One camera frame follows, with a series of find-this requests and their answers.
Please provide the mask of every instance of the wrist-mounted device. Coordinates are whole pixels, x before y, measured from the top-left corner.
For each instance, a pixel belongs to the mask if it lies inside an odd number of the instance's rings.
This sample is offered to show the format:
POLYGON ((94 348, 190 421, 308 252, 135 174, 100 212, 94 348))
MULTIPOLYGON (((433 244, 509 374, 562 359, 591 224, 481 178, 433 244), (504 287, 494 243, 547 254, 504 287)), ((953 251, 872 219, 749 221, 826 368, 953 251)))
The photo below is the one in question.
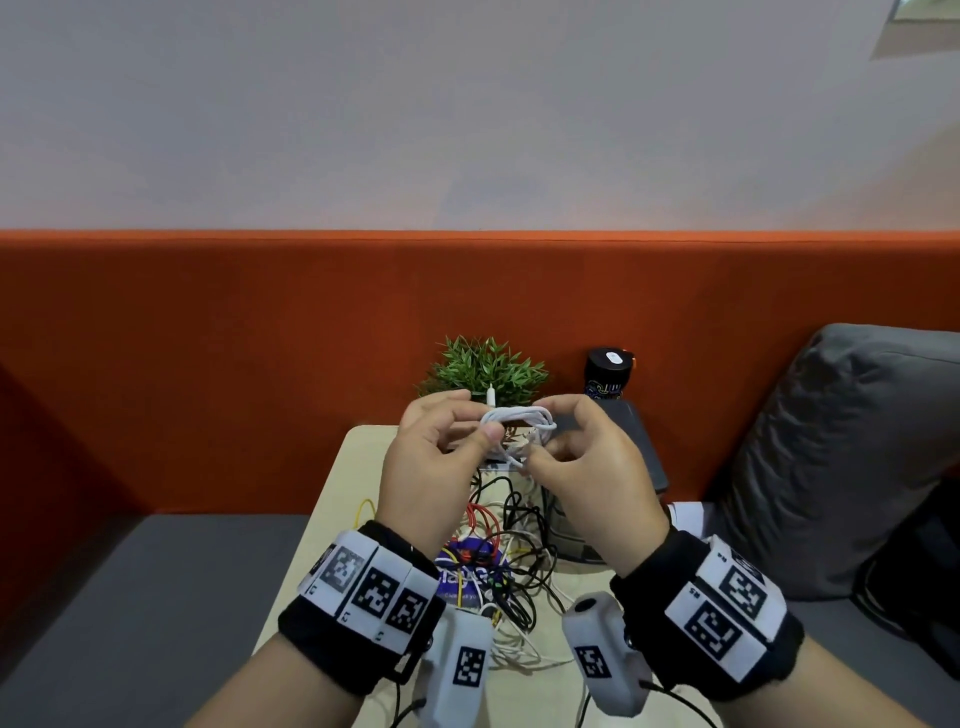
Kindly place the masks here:
POLYGON ((354 695, 369 695, 384 677, 405 684, 444 611, 438 577, 396 533, 366 522, 341 532, 303 577, 279 632, 354 695))
POLYGON ((716 536, 671 527, 660 547, 611 589, 627 637, 663 686, 728 701, 785 680, 804 628, 780 588, 716 536))

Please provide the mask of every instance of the green plant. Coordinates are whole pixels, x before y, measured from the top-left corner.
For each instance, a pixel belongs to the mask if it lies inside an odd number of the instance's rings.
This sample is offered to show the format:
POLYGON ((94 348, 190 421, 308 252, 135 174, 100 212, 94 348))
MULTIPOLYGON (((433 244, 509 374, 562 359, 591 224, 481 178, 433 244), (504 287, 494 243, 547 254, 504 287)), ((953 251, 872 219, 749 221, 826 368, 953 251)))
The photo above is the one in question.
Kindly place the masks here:
POLYGON ((446 339, 444 360, 432 365, 427 379, 420 383, 420 394, 442 392, 448 389, 469 389, 475 400, 483 401, 487 388, 496 392, 497 406, 511 407, 529 404, 549 374, 543 362, 531 364, 528 356, 520 359, 520 352, 497 344, 492 338, 467 340, 458 336, 446 339))

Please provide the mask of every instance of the yellow cable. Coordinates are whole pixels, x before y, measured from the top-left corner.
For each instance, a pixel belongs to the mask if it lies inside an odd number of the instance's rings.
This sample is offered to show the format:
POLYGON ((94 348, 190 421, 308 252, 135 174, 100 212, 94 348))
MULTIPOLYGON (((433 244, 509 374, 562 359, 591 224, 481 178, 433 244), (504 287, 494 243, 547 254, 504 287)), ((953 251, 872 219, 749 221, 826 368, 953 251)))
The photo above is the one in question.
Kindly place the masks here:
POLYGON ((376 505, 368 497, 365 497, 360 501, 360 507, 357 508, 357 515, 353 518, 353 527, 357 528, 360 525, 360 514, 363 513, 363 507, 370 504, 370 509, 373 511, 373 517, 376 518, 376 505))

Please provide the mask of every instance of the gray cushion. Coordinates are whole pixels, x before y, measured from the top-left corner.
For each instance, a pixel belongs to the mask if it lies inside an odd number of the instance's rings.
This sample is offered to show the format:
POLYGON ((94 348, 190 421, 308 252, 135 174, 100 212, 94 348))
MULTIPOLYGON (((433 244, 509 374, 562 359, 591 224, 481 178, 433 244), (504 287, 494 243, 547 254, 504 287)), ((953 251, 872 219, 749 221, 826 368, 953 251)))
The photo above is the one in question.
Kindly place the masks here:
POLYGON ((711 527, 787 596, 846 596, 958 460, 960 334, 833 324, 757 417, 711 527))

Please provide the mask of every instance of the beige table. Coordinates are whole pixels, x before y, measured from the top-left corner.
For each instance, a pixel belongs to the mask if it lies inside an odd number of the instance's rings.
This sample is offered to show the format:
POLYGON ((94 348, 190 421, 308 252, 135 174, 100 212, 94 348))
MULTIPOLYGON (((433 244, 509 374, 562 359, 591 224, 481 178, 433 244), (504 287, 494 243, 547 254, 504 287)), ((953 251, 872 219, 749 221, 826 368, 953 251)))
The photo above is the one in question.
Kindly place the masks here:
MULTIPOLYGON (((354 515, 363 498, 369 497, 376 502, 383 456, 395 435, 396 427, 384 425, 362 425, 347 433, 326 479, 324 491, 313 509, 297 552, 283 578, 283 584, 260 633, 256 649, 275 633, 277 616, 296 595, 297 584, 313 566, 317 557, 340 531, 353 526, 354 515)), ((560 563, 557 571, 554 576, 555 583, 572 596, 607 590, 612 575, 608 570, 564 562, 560 563)), ((570 650, 561 631, 559 615, 549 607, 542 596, 537 600, 537 609, 538 625, 532 638, 540 651, 549 657, 569 657, 570 650)), ((411 679, 403 689, 401 704, 404 706, 411 700, 410 690, 413 683, 414 680, 411 679)), ((583 695, 583 686, 580 671, 572 663, 528 674, 513 669, 491 670, 484 707, 476 725, 478 728, 572 726, 583 695)), ((678 692, 706 710, 708 715, 720 724, 716 713, 698 692, 689 688, 678 688, 678 692)), ((394 713, 394 700, 393 684, 382 681, 364 703, 356 726, 389 726, 394 713)), ((411 728, 416 724, 416 719, 410 716, 403 725, 404 728, 411 728)), ((646 708, 637 718, 607 717, 590 706, 584 722, 585 726, 628 724, 651 728, 701 728, 706 725, 683 705, 656 694, 650 696, 646 708)))

